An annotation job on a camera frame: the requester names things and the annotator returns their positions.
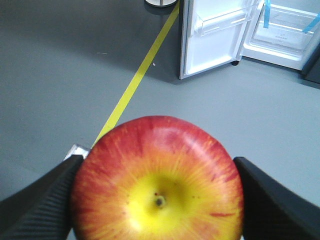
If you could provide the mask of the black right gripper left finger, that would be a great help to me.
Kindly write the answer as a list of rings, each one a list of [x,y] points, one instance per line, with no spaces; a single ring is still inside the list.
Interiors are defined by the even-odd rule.
[[[0,202],[2,240],[65,240],[69,198],[82,155],[71,155],[44,176]]]

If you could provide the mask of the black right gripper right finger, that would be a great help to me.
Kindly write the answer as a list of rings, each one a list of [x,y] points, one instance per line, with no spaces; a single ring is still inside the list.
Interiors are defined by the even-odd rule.
[[[295,194],[245,157],[235,157],[244,193],[246,240],[318,240],[320,208]]]

